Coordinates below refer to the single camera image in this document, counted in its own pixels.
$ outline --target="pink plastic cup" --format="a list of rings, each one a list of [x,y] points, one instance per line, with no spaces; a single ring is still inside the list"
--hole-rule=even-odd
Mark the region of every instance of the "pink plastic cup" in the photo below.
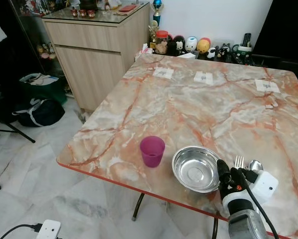
[[[148,167],[157,167],[162,159],[165,149],[164,141],[157,136],[144,138],[140,143],[140,150],[144,164]]]

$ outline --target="glass top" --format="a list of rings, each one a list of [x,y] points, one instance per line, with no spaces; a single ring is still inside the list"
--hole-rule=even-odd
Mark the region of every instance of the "glass top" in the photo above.
[[[134,14],[136,11],[139,9],[143,8],[146,4],[149,2],[140,2],[139,7],[136,8],[131,14],[129,15],[114,15],[115,12],[119,11],[124,6],[131,5],[134,3],[134,1],[123,1],[122,5],[118,7],[117,9],[111,10],[110,12],[106,12],[104,10],[97,10],[95,12],[95,17],[94,18],[89,18],[87,17],[81,17],[77,16],[74,17],[71,13],[72,7],[67,7],[62,10],[53,12],[51,14],[48,14],[44,16],[43,18],[48,18],[48,19],[60,19],[60,20],[77,20],[77,21],[95,21],[95,22],[106,22],[106,23],[121,23],[125,19],[127,19],[129,16]]]

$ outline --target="power strip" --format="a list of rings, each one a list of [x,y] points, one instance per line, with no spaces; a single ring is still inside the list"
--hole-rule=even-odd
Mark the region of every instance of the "power strip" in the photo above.
[[[60,230],[60,222],[45,220],[36,239],[56,239]]]

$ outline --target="stainless steel bowl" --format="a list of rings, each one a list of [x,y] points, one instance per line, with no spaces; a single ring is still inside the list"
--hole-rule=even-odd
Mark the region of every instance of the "stainless steel bowl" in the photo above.
[[[217,190],[219,185],[218,159],[213,151],[205,147],[187,146],[174,154],[173,173],[185,187],[199,193],[209,193]]]

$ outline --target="table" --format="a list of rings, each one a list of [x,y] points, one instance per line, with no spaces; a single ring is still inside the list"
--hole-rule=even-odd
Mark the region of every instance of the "table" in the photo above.
[[[171,78],[153,76],[157,67],[173,69]],[[195,81],[197,71],[212,73],[212,82]],[[255,80],[276,83],[280,93],[257,91]],[[146,167],[139,150],[149,135],[166,143],[157,168]],[[57,162],[225,220],[218,191],[193,192],[173,175],[173,154],[192,144],[230,167],[236,155],[260,160],[279,180],[263,207],[281,238],[298,237],[298,80],[289,71],[143,54]]]

